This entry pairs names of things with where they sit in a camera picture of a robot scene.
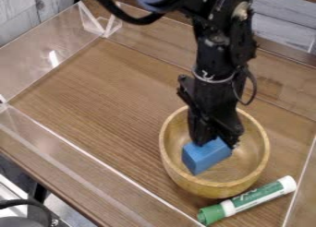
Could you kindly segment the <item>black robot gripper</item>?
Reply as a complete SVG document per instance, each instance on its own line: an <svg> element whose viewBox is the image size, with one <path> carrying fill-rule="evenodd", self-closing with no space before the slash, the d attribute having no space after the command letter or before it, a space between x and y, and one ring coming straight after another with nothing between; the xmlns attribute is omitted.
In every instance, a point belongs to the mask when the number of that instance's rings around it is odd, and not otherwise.
<svg viewBox="0 0 316 227"><path fill-rule="evenodd" d="M178 96L189 106L189 135L198 146L220 136L230 149L240 143L244 126L237 115L237 97L244 92L245 75L232 73L220 80L178 77Z"/></svg>

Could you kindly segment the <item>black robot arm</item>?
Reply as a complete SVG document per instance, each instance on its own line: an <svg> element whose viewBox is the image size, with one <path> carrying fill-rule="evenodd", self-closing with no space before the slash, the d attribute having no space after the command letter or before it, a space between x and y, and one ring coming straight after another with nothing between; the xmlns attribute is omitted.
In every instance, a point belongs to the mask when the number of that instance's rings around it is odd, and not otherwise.
<svg viewBox="0 0 316 227"><path fill-rule="evenodd" d="M150 12L137 18L114 0L98 0L121 20L149 25L173 11L192 19L197 60L192 75L178 77L178 96L188 105L189 135L197 145L220 138L234 148L245 129L237 114L245 83L256 78L248 62L256 57L252 0L137 0Z"/></svg>

